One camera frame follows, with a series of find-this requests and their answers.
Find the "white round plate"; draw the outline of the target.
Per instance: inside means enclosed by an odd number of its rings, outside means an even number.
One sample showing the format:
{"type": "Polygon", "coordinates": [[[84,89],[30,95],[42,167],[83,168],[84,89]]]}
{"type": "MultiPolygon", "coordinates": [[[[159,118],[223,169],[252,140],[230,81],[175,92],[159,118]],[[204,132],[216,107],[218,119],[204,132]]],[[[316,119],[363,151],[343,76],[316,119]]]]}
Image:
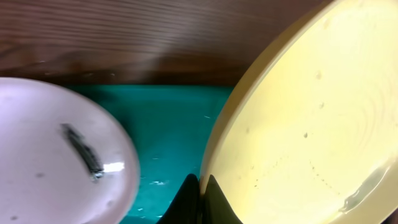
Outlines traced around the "white round plate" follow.
{"type": "Polygon", "coordinates": [[[1,223],[119,223],[139,174],[105,109],[57,85],[1,79],[1,223]]]}

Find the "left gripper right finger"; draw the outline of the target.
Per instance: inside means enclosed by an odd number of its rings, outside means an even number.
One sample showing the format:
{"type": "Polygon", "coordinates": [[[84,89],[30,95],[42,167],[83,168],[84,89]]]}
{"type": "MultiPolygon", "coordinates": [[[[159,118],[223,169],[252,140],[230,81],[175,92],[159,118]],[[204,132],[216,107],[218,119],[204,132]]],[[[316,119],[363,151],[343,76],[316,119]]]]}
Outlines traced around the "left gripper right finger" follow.
{"type": "Polygon", "coordinates": [[[243,224],[213,175],[209,176],[202,205],[202,224],[243,224]]]}

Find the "yellow-green round plate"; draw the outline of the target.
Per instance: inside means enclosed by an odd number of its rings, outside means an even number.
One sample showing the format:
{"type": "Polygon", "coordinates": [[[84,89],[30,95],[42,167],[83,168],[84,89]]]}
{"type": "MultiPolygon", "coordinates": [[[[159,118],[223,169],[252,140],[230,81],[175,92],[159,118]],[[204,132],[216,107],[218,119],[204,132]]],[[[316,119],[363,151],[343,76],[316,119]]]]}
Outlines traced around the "yellow-green round plate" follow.
{"type": "Polygon", "coordinates": [[[201,165],[242,223],[381,223],[397,209],[397,1],[327,1],[263,51],[201,165]]]}

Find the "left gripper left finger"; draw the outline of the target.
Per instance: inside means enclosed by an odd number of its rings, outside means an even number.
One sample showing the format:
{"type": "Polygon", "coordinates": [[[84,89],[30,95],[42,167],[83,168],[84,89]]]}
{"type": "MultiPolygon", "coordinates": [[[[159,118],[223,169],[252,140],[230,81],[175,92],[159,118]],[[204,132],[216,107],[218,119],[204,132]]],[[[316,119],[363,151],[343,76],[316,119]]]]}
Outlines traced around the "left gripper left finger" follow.
{"type": "Polygon", "coordinates": [[[157,224],[196,224],[200,204],[199,181],[188,174],[157,224]]]}

